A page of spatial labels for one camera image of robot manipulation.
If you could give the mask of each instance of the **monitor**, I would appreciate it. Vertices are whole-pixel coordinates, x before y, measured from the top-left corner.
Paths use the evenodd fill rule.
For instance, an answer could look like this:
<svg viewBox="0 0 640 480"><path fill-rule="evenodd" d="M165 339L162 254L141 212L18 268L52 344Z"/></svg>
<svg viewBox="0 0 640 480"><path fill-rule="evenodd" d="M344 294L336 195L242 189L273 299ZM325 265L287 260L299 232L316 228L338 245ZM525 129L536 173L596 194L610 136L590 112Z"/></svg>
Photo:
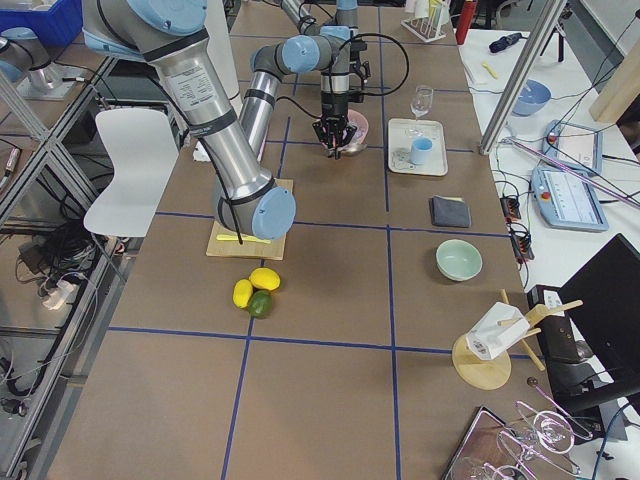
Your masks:
<svg viewBox="0 0 640 480"><path fill-rule="evenodd" d="M563 303L582 300L570 316L614 382L557 400L576 414L628 397L640 406L640 253L614 236L558 294Z"/></svg>

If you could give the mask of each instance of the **robotic arm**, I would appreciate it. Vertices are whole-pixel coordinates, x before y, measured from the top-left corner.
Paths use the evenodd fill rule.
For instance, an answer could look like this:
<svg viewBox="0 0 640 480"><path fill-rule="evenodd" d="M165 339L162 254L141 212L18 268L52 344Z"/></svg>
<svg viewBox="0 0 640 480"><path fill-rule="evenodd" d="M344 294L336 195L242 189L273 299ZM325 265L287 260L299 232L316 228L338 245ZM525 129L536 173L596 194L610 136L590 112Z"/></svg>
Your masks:
<svg viewBox="0 0 640 480"><path fill-rule="evenodd" d="M83 0L85 42L102 54L143 61L162 83L212 158L217 219L263 239L284 235L295 200L257 161L206 53L206 0Z"/></svg>
<svg viewBox="0 0 640 480"><path fill-rule="evenodd" d="M17 27L0 35L0 69L11 82L17 82L27 72L31 85L42 92L62 85L62 69L51 61L33 31Z"/></svg>
<svg viewBox="0 0 640 480"><path fill-rule="evenodd" d="M313 124L321 143L336 158L356 131L347 112L351 92L350 37L346 26L324 26L319 35L298 35L278 45L263 47L252 59L254 76L245 94L240 123L254 151L266 135L277 89L285 75L322 72L322 116Z"/></svg>
<svg viewBox="0 0 640 480"><path fill-rule="evenodd" d="M93 50L146 62L155 67L169 95L182 111L190 132L199 138L214 163L217 219L227 228L258 238L275 239L293 223L295 200L275 185L257 155L278 86L285 75L322 72L322 116L313 127L336 158L353 138L349 101L362 102L369 76L359 54L366 44L357 34L357 0L338 0L335 19L318 26L301 0L283 0L282 8L303 34L264 47L253 57L251 87L240 119L225 95L206 54L209 36L203 29L206 0L83 0L85 42ZM355 73L360 90L351 89Z"/></svg>

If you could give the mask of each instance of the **pink bowl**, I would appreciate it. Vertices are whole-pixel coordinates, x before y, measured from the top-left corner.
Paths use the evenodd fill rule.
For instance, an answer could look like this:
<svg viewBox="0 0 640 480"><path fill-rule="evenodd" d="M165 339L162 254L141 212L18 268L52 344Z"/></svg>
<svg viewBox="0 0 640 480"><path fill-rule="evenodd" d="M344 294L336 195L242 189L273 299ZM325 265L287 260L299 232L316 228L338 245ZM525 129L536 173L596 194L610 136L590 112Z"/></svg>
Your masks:
<svg viewBox="0 0 640 480"><path fill-rule="evenodd" d="M351 139L351 143L362 143L364 142L365 137L367 136L367 132L369 131L369 122L360 112L356 112L355 110L349 109L347 112L347 116L349 118L349 122L353 123L358 130L353 134L353 138Z"/></svg>

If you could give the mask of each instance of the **lime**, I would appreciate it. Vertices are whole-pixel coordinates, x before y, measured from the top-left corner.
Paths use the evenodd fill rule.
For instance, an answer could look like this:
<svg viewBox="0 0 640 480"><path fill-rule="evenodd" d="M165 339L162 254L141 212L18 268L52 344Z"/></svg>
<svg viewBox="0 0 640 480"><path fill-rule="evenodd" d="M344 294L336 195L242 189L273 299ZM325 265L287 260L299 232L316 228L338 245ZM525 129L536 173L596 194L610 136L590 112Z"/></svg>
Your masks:
<svg viewBox="0 0 640 480"><path fill-rule="evenodd" d="M251 296L247 311L252 317L264 318L271 313L273 299L268 290L258 290Z"/></svg>

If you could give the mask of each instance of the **yellow knife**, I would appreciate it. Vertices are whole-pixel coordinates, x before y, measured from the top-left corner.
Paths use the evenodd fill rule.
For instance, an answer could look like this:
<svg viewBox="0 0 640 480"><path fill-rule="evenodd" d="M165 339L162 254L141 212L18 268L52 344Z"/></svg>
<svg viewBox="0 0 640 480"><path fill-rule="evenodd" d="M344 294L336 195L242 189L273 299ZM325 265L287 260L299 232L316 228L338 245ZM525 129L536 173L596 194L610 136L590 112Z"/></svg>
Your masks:
<svg viewBox="0 0 640 480"><path fill-rule="evenodd" d="M491 68L491 65L489 65L488 62L482 62L482 66L487 72L489 72L489 74L491 74L493 78L495 78L496 80L498 79L498 73L493 68Z"/></svg>
<svg viewBox="0 0 640 480"><path fill-rule="evenodd" d="M242 239L247 241L247 242L255 242L255 243L271 243L271 240L264 240L262 238L258 238L258 237L254 237L251 235L242 235ZM230 235L228 233L219 233L216 235L216 240L219 240L221 242L228 242L228 241L238 241L238 236L237 235Z"/></svg>

